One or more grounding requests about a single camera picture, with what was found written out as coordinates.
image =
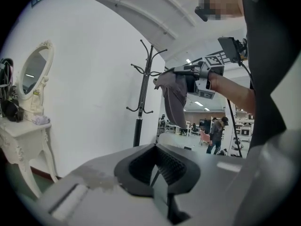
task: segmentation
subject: pink chair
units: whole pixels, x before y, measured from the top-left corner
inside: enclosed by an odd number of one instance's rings
[[[203,141],[206,141],[207,143],[210,142],[210,135],[209,134],[205,134],[204,131],[200,130],[200,135],[201,135],[201,140],[200,140],[200,144],[203,144]]]

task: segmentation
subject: person wearing cap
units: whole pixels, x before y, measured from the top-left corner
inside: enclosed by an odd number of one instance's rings
[[[159,127],[165,127],[165,115],[162,114],[162,117],[159,119]]]
[[[222,131],[225,126],[228,126],[228,118],[226,116],[222,117],[213,124],[210,131],[210,143],[207,148],[208,154],[211,154],[213,147],[215,146],[214,155],[221,149],[222,143]]]

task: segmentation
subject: person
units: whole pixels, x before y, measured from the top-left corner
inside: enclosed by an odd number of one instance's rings
[[[192,124],[192,131],[197,132],[197,125],[195,123]]]
[[[165,129],[169,129],[169,120],[166,120]]]
[[[222,131],[225,126],[228,126],[228,118],[226,116],[219,120],[216,120],[210,131],[210,143],[208,145],[206,153],[211,154],[213,147],[215,146],[214,155],[221,149],[222,143]]]
[[[289,1],[280,3],[279,0],[202,0],[203,4],[200,4],[201,7],[204,6],[204,13],[209,19],[230,16],[245,18],[248,65],[254,87],[240,86],[215,73],[210,73],[208,78],[212,90],[254,115],[250,149],[265,144],[268,139],[286,129],[271,93],[292,67],[301,49],[299,38],[296,36],[298,25],[288,22],[295,14],[292,8],[298,7],[298,0]]]
[[[162,114],[161,119],[159,119],[159,127],[165,128],[165,124],[166,124],[166,122],[165,122],[165,115]]]

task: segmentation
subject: gray cloth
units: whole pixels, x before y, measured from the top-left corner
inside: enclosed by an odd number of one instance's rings
[[[154,80],[155,89],[161,87],[165,111],[168,119],[175,125],[186,128],[184,106],[187,99],[187,84],[184,75],[168,70]]]
[[[222,140],[222,130],[223,127],[221,123],[217,120],[211,127],[211,131],[210,131],[210,134],[212,134],[211,136],[212,141],[216,142]]]

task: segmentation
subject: white wall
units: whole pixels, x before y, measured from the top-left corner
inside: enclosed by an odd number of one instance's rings
[[[55,55],[44,89],[51,149],[59,176],[95,157],[133,146],[142,82],[131,63],[145,67],[149,42],[126,20],[95,0],[43,0],[25,8],[1,57],[14,60],[14,81],[30,53],[51,40]],[[165,62],[157,56],[154,71]],[[141,145],[154,142],[161,92],[149,81]],[[44,158],[31,165],[48,172]]]

